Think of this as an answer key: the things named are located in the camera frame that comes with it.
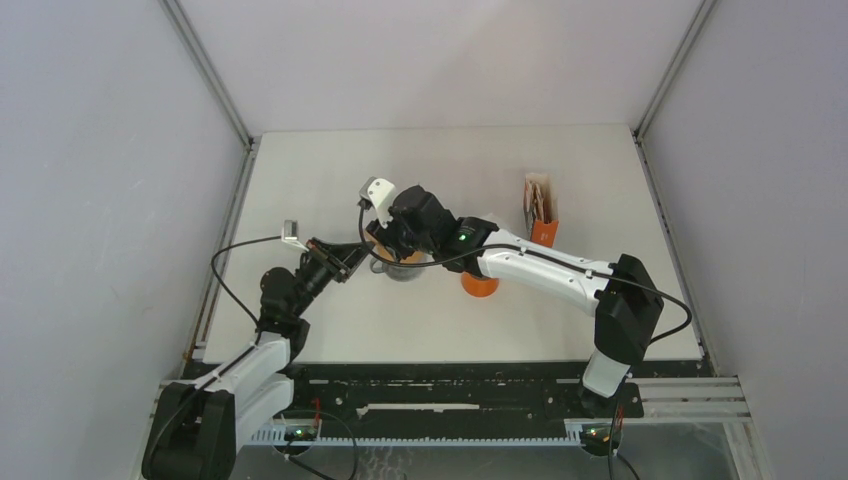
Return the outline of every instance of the white panel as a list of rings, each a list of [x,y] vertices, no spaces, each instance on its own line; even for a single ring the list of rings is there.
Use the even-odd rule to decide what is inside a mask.
[[[355,241],[359,189],[372,175],[398,188],[420,183],[455,215],[494,213],[520,233],[528,171],[552,175],[558,250],[608,261],[635,255],[657,286],[680,295],[624,125],[266,134],[236,240],[278,234],[291,218],[304,239]],[[297,256],[280,242],[247,246],[232,253],[225,279],[258,311],[262,275],[293,269]],[[206,362],[230,357],[253,332],[244,312],[225,294],[219,298]],[[304,317],[312,330],[301,362],[587,360],[594,349],[592,320],[578,307],[505,281],[491,297],[473,298],[443,268],[397,283],[365,264],[347,283],[327,287]],[[683,318],[669,304],[657,331]],[[700,358],[692,330],[652,346],[648,358]]]
[[[157,2],[0,5],[0,477],[129,478],[241,147]]]
[[[721,2],[647,138],[779,479],[846,478],[822,447],[848,430],[847,21],[844,1]]]
[[[628,123],[698,0],[184,0],[254,134]]]

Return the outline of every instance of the white wall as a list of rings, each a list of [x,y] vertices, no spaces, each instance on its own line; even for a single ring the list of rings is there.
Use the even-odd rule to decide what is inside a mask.
[[[241,147],[151,0],[3,2],[0,110],[0,476],[127,478]]]
[[[253,134],[628,123],[699,0],[184,0]]]
[[[683,263],[777,477],[844,478],[848,3],[718,5],[648,133]]]

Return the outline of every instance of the black cable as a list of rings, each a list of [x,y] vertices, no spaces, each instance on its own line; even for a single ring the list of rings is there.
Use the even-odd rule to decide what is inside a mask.
[[[225,373],[232,370],[233,367],[235,367],[242,360],[244,360],[250,354],[250,352],[256,350],[257,345],[259,345],[259,340],[261,338],[262,338],[262,332],[261,331],[257,332],[256,333],[256,340],[253,341],[253,344],[251,344],[250,348],[248,348],[247,350],[242,352],[241,355],[236,357],[232,362],[228,363],[224,368],[222,368],[218,372],[218,376],[213,376],[212,378],[207,380],[203,385],[201,385],[199,387],[195,387],[194,391],[191,392],[185,398],[185,400],[180,402],[177,405],[177,408],[174,409],[174,413],[172,413],[171,416],[168,417],[167,420],[165,420],[165,423],[162,424],[162,428],[159,429],[159,432],[156,434],[156,437],[154,437],[153,443],[151,444],[152,447],[151,447],[151,450],[150,450],[150,455],[148,455],[148,457],[146,459],[146,462],[147,462],[146,470],[147,470],[147,472],[150,473],[151,477],[153,476],[153,456],[156,454],[156,449],[159,448],[159,441],[162,440],[162,435],[165,434],[165,430],[167,430],[168,427],[171,426],[171,423],[173,423],[174,420],[176,420],[177,415],[180,414],[180,411],[182,411],[182,409],[185,408],[186,405],[189,405],[194,400],[194,398],[196,396],[200,395],[204,390],[206,390],[207,387],[209,387],[213,383],[217,382],[219,380],[220,376],[223,376]]]
[[[212,276],[214,276],[215,280],[217,280],[218,283],[221,284],[221,287],[224,289],[225,292],[227,292],[227,294],[230,296],[230,298],[232,298],[242,308],[242,310],[244,310],[245,313],[247,313],[247,315],[253,321],[253,324],[256,325],[257,327],[259,327],[259,319],[256,318],[256,315],[254,315],[253,312],[251,312],[250,309],[247,308],[247,306],[244,303],[242,303],[242,301],[239,300],[238,297],[236,297],[236,295],[233,293],[233,291],[230,290],[230,287],[228,287],[227,284],[224,282],[224,279],[221,278],[221,274],[218,273],[218,269],[215,268],[215,263],[218,260],[218,257],[221,256],[221,254],[223,254],[224,252],[228,252],[228,251],[230,251],[234,248],[243,247],[245,245],[253,245],[254,243],[262,243],[262,242],[270,242],[272,240],[280,240],[281,238],[282,237],[280,235],[276,235],[276,236],[273,236],[273,237],[257,238],[255,240],[248,240],[246,242],[234,243],[234,244],[232,244],[228,247],[224,247],[224,248],[218,250],[217,252],[215,252],[212,255],[212,259],[209,262],[209,266],[212,267]],[[218,375],[219,376],[224,375],[225,373],[230,371],[233,367],[238,365],[242,360],[244,360],[250,354],[250,352],[256,350],[257,345],[259,344],[259,340],[261,338],[262,338],[262,331],[258,330],[257,333],[256,333],[256,340],[253,341],[253,344],[251,345],[251,347],[249,349],[245,350],[244,352],[242,352],[241,355],[236,357],[232,362],[230,362],[224,368],[222,368],[218,372]],[[168,419],[165,421],[165,423],[162,424],[162,428],[159,429],[159,432],[156,434],[156,437],[154,437],[154,441],[153,441],[153,444],[152,444],[153,446],[151,447],[150,455],[147,458],[147,468],[146,469],[147,469],[148,472],[150,472],[151,475],[153,475],[153,470],[152,470],[153,455],[156,453],[156,449],[159,448],[159,441],[162,440],[162,435],[165,434],[165,430],[167,430],[167,428],[171,426],[171,423],[174,422],[174,420],[177,418],[177,415],[179,415],[180,411],[183,408],[185,408],[186,405],[190,404],[194,400],[195,397],[200,395],[201,392],[206,390],[207,387],[209,387],[210,385],[212,385],[216,381],[218,381],[218,378],[212,377],[208,381],[206,381],[203,385],[196,387],[195,390],[193,392],[191,392],[188,395],[188,397],[185,398],[185,400],[183,400],[182,402],[180,402],[177,405],[177,408],[174,410],[174,413],[172,413],[171,416],[168,417]]]
[[[623,463],[627,468],[630,469],[630,473],[633,474],[633,478],[635,478],[636,480],[642,480],[641,478],[639,478],[639,474],[636,473],[636,469],[633,468],[633,465],[631,465],[630,462],[628,462],[627,459],[624,458],[624,455],[617,453],[616,456],[621,460],[621,463]]]
[[[215,262],[216,262],[216,260],[218,260],[218,257],[221,256],[222,253],[228,252],[228,251],[230,251],[234,248],[243,247],[245,245],[253,245],[254,243],[262,243],[262,242],[270,242],[270,241],[273,241],[273,240],[280,240],[281,238],[282,237],[280,235],[276,235],[276,236],[273,236],[273,237],[257,238],[255,240],[248,240],[246,242],[234,243],[234,244],[230,245],[229,247],[224,247],[224,248],[218,250],[217,252],[215,252],[215,254],[212,255],[212,260],[209,262],[210,266],[212,267],[212,275],[215,276],[215,280],[218,280],[218,283],[221,284],[221,288],[223,288],[224,291],[227,292],[227,295],[229,295],[230,298],[232,298],[233,301],[236,302],[238,304],[238,306],[240,306],[241,309],[245,311],[245,313],[247,313],[247,316],[250,317],[250,319],[253,321],[253,324],[256,325],[257,327],[259,327],[259,319],[256,318],[256,315],[254,315],[253,312],[251,312],[250,309],[247,308],[247,305],[242,303],[242,301],[239,300],[238,297],[236,297],[236,294],[234,294],[233,291],[230,290],[230,287],[227,286],[227,284],[224,282],[224,279],[221,278],[221,274],[219,274],[218,270],[215,268]]]
[[[613,473],[612,468],[612,442],[613,437],[615,437],[615,423],[618,420],[618,406],[620,404],[619,394],[615,395],[615,407],[612,410],[612,421],[610,421],[610,437],[609,437],[609,451],[607,452],[607,468],[610,473],[610,480],[615,480],[615,473]]]
[[[365,240],[365,231],[362,228],[362,220],[364,218],[365,218],[365,208],[360,206],[359,207],[359,222],[358,222],[359,240],[362,242],[363,245],[367,246],[368,242],[366,242],[366,240]],[[476,254],[483,252],[485,250],[490,250],[490,249],[494,249],[494,248],[503,248],[503,249],[506,249],[506,250],[513,250],[513,251],[516,251],[516,252],[521,252],[521,253],[526,254],[526,255],[532,255],[534,257],[541,258],[542,260],[547,260],[551,263],[555,263],[557,265],[560,265],[562,267],[565,267],[569,270],[573,270],[573,271],[578,272],[578,273],[584,273],[585,274],[589,271],[589,269],[587,269],[587,268],[583,268],[583,267],[580,267],[580,266],[577,266],[577,265],[573,265],[571,263],[560,260],[558,258],[551,257],[550,255],[546,255],[544,253],[537,252],[537,251],[530,250],[530,249],[523,249],[522,247],[519,247],[519,246],[516,246],[516,245],[510,245],[510,244],[506,244],[506,243],[495,243],[495,244],[491,244],[491,245],[483,245],[483,246],[477,247],[473,250],[469,250],[468,252],[465,252],[463,254],[455,255],[453,257],[446,258],[444,260],[438,260],[438,261],[432,261],[432,262],[422,262],[422,263],[400,263],[400,262],[388,260],[386,258],[381,257],[380,255],[375,253],[370,248],[368,249],[368,253],[372,257],[376,258],[377,260],[385,263],[386,265],[390,265],[392,267],[424,268],[424,267],[434,267],[434,266],[437,266],[437,265],[443,265],[445,263],[455,262],[455,261],[460,260],[462,258],[471,256],[471,255],[476,255]],[[642,290],[644,290],[648,293],[657,295],[659,297],[662,297],[662,298],[668,300],[669,302],[677,305],[678,307],[682,308],[684,312],[686,312],[686,320],[684,320],[683,323],[672,328],[671,330],[668,330],[667,332],[663,332],[663,333],[655,336],[654,338],[651,339],[649,345],[653,344],[654,342],[658,342],[658,341],[660,341],[664,338],[668,338],[668,337],[674,335],[675,333],[683,330],[684,328],[688,327],[689,324],[692,323],[692,310],[689,308],[688,305],[683,303],[682,300],[679,300],[679,299],[677,299],[677,298],[675,298],[675,297],[673,297],[673,296],[671,296],[671,295],[669,295],[665,292],[657,290],[655,288],[651,288],[651,287],[648,287],[646,285],[642,285],[641,283],[634,282],[634,281],[631,281],[631,280],[627,280],[627,279],[624,279],[624,278],[618,278],[618,277],[614,277],[614,276],[606,274],[606,273],[600,273],[600,272],[596,272],[596,271],[593,271],[592,275],[599,277],[599,278],[605,278],[607,280],[615,280],[616,282],[621,282],[621,283],[624,283],[624,284],[627,284],[627,285],[632,285],[634,287],[641,288]]]
[[[287,415],[287,414],[288,415],[300,415],[300,414],[308,413],[308,414],[326,415],[326,416],[332,418],[333,420],[339,422],[344,427],[344,429],[347,430],[348,436],[350,437],[350,441],[353,444],[353,470],[350,472],[350,477],[348,477],[348,480],[353,480],[354,477],[356,477],[356,471],[357,471],[357,469],[359,469],[359,447],[356,445],[356,436],[354,436],[353,430],[350,429],[350,427],[344,422],[344,420],[333,415],[332,413],[322,412],[322,411],[318,411],[318,410],[312,410],[312,409],[308,409],[308,408],[307,409],[300,409],[300,410],[283,410],[281,413],[284,415],[284,418],[285,418],[285,415]],[[292,444],[293,441],[294,440],[289,440],[289,443],[287,443],[285,448],[283,449],[283,453],[285,453],[285,451],[289,448],[289,446]],[[331,477],[329,475],[325,475],[325,474],[319,472],[318,470],[315,470],[314,468],[310,467],[309,465],[306,465],[305,463],[301,462],[300,460],[296,459],[295,457],[292,457],[291,455],[288,455],[288,454],[286,454],[286,455],[287,455],[286,460],[288,460],[292,464],[297,465],[298,467],[306,470],[307,472],[309,472],[313,475],[316,475],[320,478],[323,478],[324,480],[335,480],[333,477]]]

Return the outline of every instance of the orange container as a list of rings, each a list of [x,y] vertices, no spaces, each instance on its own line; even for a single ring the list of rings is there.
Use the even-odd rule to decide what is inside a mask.
[[[460,276],[462,288],[473,297],[483,298],[495,293],[501,283],[497,278],[479,278],[464,272]]]
[[[545,247],[554,246],[559,212],[550,175],[528,173],[524,177],[524,221],[531,242]]]

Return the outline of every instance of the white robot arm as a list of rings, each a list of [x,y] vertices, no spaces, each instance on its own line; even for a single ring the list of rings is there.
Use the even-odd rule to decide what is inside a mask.
[[[346,281],[368,255],[385,261],[365,240],[362,215],[370,208],[377,219],[365,230],[398,261],[422,251],[433,256],[433,265],[521,282],[593,317],[595,351],[581,379],[580,400],[587,416],[609,410],[627,372],[643,360],[663,309],[638,259],[621,255],[609,263],[575,257],[479,218],[455,218],[420,186],[398,192],[388,180],[372,177],[360,197],[360,242],[313,238],[302,245],[284,233],[284,242],[305,252],[294,274],[273,268],[263,276],[259,339],[209,374],[165,387],[142,462],[145,478],[225,478],[247,439],[291,404],[294,385],[277,372],[306,342],[309,324],[300,316],[326,285]]]

